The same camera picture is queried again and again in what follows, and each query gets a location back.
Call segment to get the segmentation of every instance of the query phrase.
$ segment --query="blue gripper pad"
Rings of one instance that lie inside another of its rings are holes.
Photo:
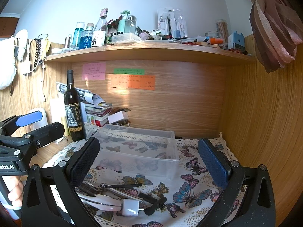
[[[16,121],[16,126],[24,127],[40,120],[42,120],[42,112],[35,111],[33,113],[19,116]]]
[[[227,158],[224,158],[225,155],[217,151],[206,138],[199,140],[198,153],[206,165],[206,168],[212,176],[216,186],[225,189],[228,185],[228,178],[231,173],[231,168],[226,161]]]

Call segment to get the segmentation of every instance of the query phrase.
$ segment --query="bolt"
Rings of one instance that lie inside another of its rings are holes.
[[[21,153],[20,150],[16,150],[16,151],[14,152],[14,155],[19,155],[20,153]]]
[[[266,171],[267,168],[266,168],[265,165],[261,164],[261,165],[260,165],[260,169],[261,169],[262,171]]]
[[[59,165],[60,167],[64,167],[64,166],[66,165],[66,161],[65,161],[65,160],[61,160],[61,161],[58,163],[58,165]]]
[[[231,165],[232,165],[233,167],[238,167],[238,166],[239,166],[239,162],[237,162],[236,160],[233,160],[233,161],[231,162]]]

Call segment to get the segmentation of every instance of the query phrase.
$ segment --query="human hand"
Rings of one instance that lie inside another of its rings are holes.
[[[23,184],[21,183],[21,176],[2,176],[3,180],[9,189],[8,198],[13,206],[22,206],[22,190]]]

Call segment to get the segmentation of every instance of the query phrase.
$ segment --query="sticky note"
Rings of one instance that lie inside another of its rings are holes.
[[[112,74],[111,87],[155,90],[155,75]]]
[[[135,68],[115,68],[114,74],[131,74],[131,75],[144,75],[144,69]]]
[[[105,69],[105,62],[83,64],[82,80],[104,80]]]

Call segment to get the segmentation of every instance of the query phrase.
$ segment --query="newspaper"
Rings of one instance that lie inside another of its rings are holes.
[[[67,84],[56,82],[57,83],[57,90],[61,93],[65,93],[67,90]],[[100,102],[103,102],[104,100],[97,94],[92,93],[91,91],[87,89],[80,89],[80,88],[75,88],[79,95],[80,95],[80,100],[83,102],[88,102],[94,105],[98,105]]]

